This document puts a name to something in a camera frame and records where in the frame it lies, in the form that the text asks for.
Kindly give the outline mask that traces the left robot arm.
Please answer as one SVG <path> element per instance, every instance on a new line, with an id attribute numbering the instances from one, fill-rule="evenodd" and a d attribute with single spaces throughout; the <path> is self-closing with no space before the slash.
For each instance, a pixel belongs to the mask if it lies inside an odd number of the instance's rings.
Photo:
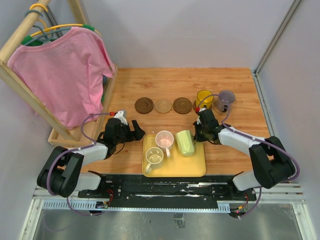
<path id="1" fill-rule="evenodd" d="M 146 132 L 137 121 L 133 120 L 132 124 L 134 130 L 119 118 L 110 118 L 95 143 L 79 148 L 55 147 L 37 177 L 37 185 L 63 198 L 82 191 L 78 181 L 83 166 L 108 159 L 115 154 L 117 145 L 140 141 L 144 137 Z"/>

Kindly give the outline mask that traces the yellow translucent cup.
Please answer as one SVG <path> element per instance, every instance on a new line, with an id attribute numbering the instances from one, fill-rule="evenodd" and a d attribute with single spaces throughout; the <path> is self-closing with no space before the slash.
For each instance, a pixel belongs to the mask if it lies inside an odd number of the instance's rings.
<path id="1" fill-rule="evenodd" d="M 204 108 L 209 107 L 213 104 L 214 96 L 213 93 L 209 90 L 200 90 L 196 95 L 196 107 Z"/>

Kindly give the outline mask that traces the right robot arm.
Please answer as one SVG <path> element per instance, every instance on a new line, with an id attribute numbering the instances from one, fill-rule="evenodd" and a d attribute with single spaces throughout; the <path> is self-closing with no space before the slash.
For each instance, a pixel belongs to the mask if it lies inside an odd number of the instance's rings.
<path id="1" fill-rule="evenodd" d="M 196 142 L 228 146 L 250 157 L 252 171 L 240 172 L 227 181 L 226 193 L 230 199 L 238 200 L 246 190 L 256 187 L 271 189 L 299 175 L 300 168 L 279 138 L 257 137 L 224 122 L 219 124 L 210 109 L 197 107 L 195 112 L 198 116 L 193 123 Z"/>

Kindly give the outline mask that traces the large brown wooden coaster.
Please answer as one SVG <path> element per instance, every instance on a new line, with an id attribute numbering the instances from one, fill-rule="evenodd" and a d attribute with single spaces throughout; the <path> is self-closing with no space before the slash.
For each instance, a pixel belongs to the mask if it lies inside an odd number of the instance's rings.
<path id="1" fill-rule="evenodd" d="M 140 114 L 148 114 L 154 109 L 154 102 L 148 97 L 141 97 L 135 102 L 134 108 Z"/>

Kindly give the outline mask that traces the woven rattan coaster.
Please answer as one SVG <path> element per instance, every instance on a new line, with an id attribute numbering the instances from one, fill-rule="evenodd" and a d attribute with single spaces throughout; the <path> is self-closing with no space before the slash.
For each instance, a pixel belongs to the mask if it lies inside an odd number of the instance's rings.
<path id="1" fill-rule="evenodd" d="M 227 115 L 228 112 L 232 110 L 232 105 L 231 104 L 220 104 L 220 105 L 215 104 L 213 108 L 216 113 L 220 115 Z"/>
<path id="2" fill-rule="evenodd" d="M 159 99 L 155 102 L 154 108 L 157 112 L 165 114 L 172 109 L 172 103 L 168 99 Z"/>

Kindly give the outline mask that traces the purple translucent cup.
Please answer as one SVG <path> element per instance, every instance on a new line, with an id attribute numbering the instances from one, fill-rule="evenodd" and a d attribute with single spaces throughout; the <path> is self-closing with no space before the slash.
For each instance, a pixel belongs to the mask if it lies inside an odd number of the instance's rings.
<path id="1" fill-rule="evenodd" d="M 230 90 L 222 90 L 217 97 L 217 100 L 215 102 L 216 105 L 222 105 L 222 104 L 227 104 L 227 105 L 232 105 L 236 100 L 235 94 L 230 91 Z"/>

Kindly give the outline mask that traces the yellow plastic tray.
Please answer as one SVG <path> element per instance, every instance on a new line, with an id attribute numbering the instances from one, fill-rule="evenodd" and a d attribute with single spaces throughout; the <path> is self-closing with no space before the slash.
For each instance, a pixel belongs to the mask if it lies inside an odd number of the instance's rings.
<path id="1" fill-rule="evenodd" d="M 156 147 L 156 136 L 149 134 L 143 139 L 142 173 L 146 177 L 202 177 L 206 173 L 206 161 L 204 144 L 197 143 L 193 155 L 185 157 L 181 154 L 178 144 L 174 143 L 170 150 L 170 158 L 164 156 L 163 165 L 159 169 L 153 169 L 150 173 L 146 172 L 148 161 L 146 159 L 147 150 Z"/>

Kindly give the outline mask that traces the white cup green handle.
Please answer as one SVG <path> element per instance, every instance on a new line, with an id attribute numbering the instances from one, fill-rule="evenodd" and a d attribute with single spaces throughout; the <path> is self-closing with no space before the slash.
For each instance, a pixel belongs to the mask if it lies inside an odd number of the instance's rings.
<path id="1" fill-rule="evenodd" d="M 190 130 L 182 130 L 175 134 L 178 149 L 184 157 L 190 157 L 195 154 L 197 142 Z"/>

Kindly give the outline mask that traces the pink cup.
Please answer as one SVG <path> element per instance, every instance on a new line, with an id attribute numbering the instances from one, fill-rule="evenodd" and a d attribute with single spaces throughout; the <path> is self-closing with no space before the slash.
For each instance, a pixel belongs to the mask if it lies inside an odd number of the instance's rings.
<path id="1" fill-rule="evenodd" d="M 173 134 L 167 130 L 160 131 L 155 137 L 155 142 L 157 146 L 166 154 L 167 158 L 170 158 L 171 149 L 175 142 Z"/>

